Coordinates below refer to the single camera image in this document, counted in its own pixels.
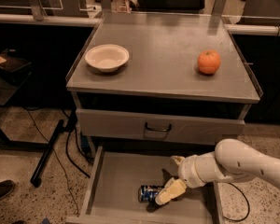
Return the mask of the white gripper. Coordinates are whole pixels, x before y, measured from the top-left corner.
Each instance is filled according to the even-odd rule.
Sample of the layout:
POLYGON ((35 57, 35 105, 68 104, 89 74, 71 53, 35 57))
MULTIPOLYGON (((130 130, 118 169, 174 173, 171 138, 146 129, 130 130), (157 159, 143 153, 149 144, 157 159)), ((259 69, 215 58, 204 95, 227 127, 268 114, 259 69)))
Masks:
POLYGON ((180 179, 172 177, 168 180, 155 198, 157 205, 164 205, 172 199, 181 196, 186 192, 187 187, 196 189, 212 181, 212 157, 208 154, 192 155, 186 158, 183 156, 172 156, 171 160, 178 166, 178 176, 180 179))

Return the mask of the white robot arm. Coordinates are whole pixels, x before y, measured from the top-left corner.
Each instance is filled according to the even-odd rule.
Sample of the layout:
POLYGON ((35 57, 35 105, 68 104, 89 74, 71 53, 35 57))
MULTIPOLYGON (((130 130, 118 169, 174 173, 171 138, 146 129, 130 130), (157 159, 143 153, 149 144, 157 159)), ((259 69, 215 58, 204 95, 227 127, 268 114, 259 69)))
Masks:
POLYGON ((246 182, 258 177, 280 189, 280 159, 265 155, 235 139, 224 139, 215 150, 188 157, 172 156, 178 178, 168 180, 155 202, 164 205, 207 183, 246 182))

